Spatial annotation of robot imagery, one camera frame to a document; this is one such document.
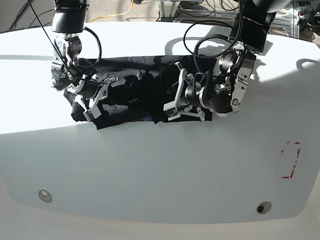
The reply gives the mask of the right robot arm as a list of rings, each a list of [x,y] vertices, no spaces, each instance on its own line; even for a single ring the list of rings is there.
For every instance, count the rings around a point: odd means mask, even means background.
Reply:
[[[108,97],[108,88],[117,77],[100,80],[96,74],[96,65],[102,58],[102,45],[97,34],[85,26],[87,9],[85,0],[54,1],[52,31],[58,36],[52,43],[51,78],[53,88],[70,93],[83,108],[87,121],[92,121],[102,114],[98,104]],[[96,39],[98,57],[95,62],[79,63],[78,56],[82,51],[79,34],[83,31]]]

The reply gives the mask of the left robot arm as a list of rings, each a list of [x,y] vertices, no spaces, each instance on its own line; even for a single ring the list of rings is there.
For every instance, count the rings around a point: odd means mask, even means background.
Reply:
[[[178,61],[178,86],[172,102],[163,106],[168,120],[183,115],[205,120],[205,109],[226,117],[239,112],[256,57],[264,51],[268,31],[287,0],[240,0],[229,36],[211,34],[201,38],[191,52],[197,72],[188,73]],[[222,52],[205,56],[200,45],[211,39],[229,42]]]

